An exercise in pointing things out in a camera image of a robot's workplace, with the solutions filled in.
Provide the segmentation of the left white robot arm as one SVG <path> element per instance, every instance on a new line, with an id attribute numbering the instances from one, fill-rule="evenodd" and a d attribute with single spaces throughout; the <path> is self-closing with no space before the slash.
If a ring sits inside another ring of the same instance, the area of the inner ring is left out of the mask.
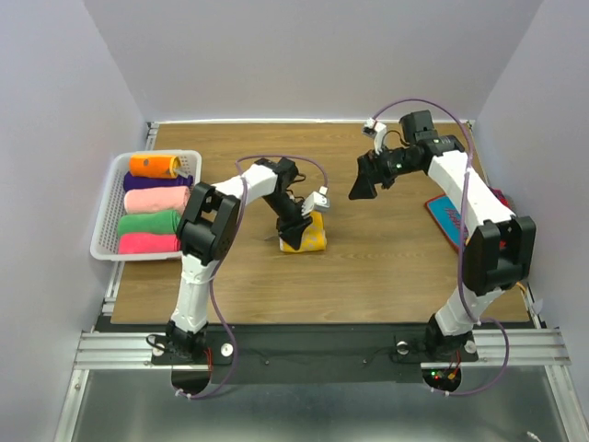
<path id="1" fill-rule="evenodd" d="M 247 170 L 222 182 L 194 186 L 180 218 L 176 237 L 181 252 L 181 277 L 177 304 L 156 351 L 193 363 L 207 354 L 205 341 L 211 284 L 231 249 L 248 204 L 263 199 L 278 216 L 280 240 L 300 250 L 305 230 L 312 225 L 311 213 L 329 208 L 329 180 L 318 191 L 299 201 L 289 187 L 305 178 L 295 162 L 298 156 L 255 160 Z"/>

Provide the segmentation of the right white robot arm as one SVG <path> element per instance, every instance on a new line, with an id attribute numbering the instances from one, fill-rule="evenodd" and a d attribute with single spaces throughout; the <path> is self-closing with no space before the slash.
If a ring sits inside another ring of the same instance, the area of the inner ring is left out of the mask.
<path id="1" fill-rule="evenodd" d="M 400 125 L 404 144 L 391 149 L 385 144 L 385 124 L 374 118 L 364 123 L 374 147 L 358 157 L 349 197 L 374 199 L 378 188 L 388 189 L 397 177 L 422 171 L 459 212 L 456 289 L 431 316 L 423 337 L 425 353 L 444 359 L 469 341 L 495 299 L 528 277 L 537 227 L 500 201 L 471 167 L 459 139 L 437 132 L 429 111 L 407 114 Z"/>

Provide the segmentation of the yellow patterned towel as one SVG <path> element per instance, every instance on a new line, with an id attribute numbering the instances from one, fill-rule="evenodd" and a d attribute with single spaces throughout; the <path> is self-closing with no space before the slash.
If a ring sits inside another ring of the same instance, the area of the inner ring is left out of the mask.
<path id="1" fill-rule="evenodd" d="M 328 242 L 324 228 L 323 215 L 319 212 L 313 212 L 310 215 L 313 222 L 312 225 L 305 230 L 301 248 L 299 250 L 294 250 L 283 242 L 278 236 L 278 231 L 276 235 L 270 236 L 268 239 L 277 238 L 279 241 L 279 249 L 284 253 L 305 253 L 325 250 Z"/>

